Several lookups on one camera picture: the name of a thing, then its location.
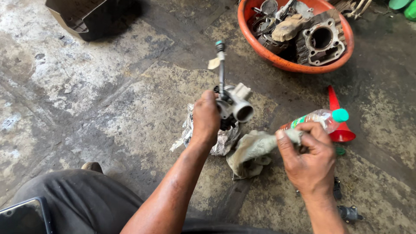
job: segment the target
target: man's left hand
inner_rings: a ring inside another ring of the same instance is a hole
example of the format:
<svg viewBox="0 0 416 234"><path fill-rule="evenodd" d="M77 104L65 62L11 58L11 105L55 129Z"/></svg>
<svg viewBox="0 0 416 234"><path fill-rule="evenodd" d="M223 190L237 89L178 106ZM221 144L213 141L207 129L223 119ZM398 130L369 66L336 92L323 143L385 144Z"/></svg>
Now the man's left hand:
<svg viewBox="0 0 416 234"><path fill-rule="evenodd" d="M221 119L215 102L216 98L216 93L206 90L194 104L191 144L208 144L211 148L217 143Z"/></svg>

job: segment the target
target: plastic bag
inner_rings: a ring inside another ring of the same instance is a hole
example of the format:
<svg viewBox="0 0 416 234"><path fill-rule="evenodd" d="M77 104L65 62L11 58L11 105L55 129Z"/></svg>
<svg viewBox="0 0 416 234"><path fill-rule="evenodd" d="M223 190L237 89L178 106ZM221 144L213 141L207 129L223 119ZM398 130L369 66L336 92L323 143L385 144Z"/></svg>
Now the plastic bag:
<svg viewBox="0 0 416 234"><path fill-rule="evenodd" d="M181 146L182 144L185 147L188 147L189 141L192 137L192 131L193 131L193 104L188 104L188 116L183 123L182 127L185 128L185 130L182 132L182 136L172 145L170 151L174 151L176 148ZM217 156L224 156L226 155L231 147L234 145L235 141L237 140L238 136L240 135L240 129L238 127L238 122L235 123L235 128L231 127L228 131L218 131L218 140L217 144L215 144L210 154L217 155Z"/></svg>

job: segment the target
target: orange plastic tub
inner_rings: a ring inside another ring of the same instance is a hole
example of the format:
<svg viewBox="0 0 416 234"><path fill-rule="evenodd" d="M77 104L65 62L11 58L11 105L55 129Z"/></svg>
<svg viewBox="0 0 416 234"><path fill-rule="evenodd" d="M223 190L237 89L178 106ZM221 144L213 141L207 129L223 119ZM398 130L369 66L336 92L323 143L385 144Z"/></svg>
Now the orange plastic tub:
<svg viewBox="0 0 416 234"><path fill-rule="evenodd" d="M289 0L277 0L279 8L284 6ZM281 57L273 54L268 49L264 48L257 39L251 34L250 29L247 26L247 20L249 20L255 12L251 9L252 7L260 8L264 0L242 0L238 7L238 24L240 25L241 31L243 32L244 37L247 39L248 43L253 47L253 49L266 60L269 60L274 66L290 71L290 72L302 72L310 74L326 73L332 72L340 68L352 55L354 50L354 35L352 34L351 27L347 20L339 14L341 18L342 29L344 30L345 42L347 43L346 51L344 55L341 56L338 60L323 65L323 66L305 66L300 65L294 62L289 62ZM314 15L320 14L324 11L334 8L331 4L327 3L324 0L301 0L308 7L314 8Z"/></svg>

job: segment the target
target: cylinder bore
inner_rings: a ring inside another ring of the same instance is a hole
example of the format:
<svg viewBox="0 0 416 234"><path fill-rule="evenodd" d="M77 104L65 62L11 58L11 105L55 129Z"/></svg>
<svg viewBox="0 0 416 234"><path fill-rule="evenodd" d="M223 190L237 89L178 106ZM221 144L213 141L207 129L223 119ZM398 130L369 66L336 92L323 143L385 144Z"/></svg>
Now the cylinder bore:
<svg viewBox="0 0 416 234"><path fill-rule="evenodd" d="M332 32L326 27L316 29L311 35L311 44L317 49L323 49L331 44Z"/></svg>
<svg viewBox="0 0 416 234"><path fill-rule="evenodd" d="M252 106L244 106L237 111L235 119L239 122L247 122L253 117L254 109Z"/></svg>

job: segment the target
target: smartphone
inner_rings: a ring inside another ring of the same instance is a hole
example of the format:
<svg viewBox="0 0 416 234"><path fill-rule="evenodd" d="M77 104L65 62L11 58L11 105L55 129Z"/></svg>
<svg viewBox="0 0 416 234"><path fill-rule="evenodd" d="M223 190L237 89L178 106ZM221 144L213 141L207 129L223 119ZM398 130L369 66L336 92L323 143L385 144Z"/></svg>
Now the smartphone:
<svg viewBox="0 0 416 234"><path fill-rule="evenodd" d="M2 234L52 234L44 197L35 197L0 211Z"/></svg>

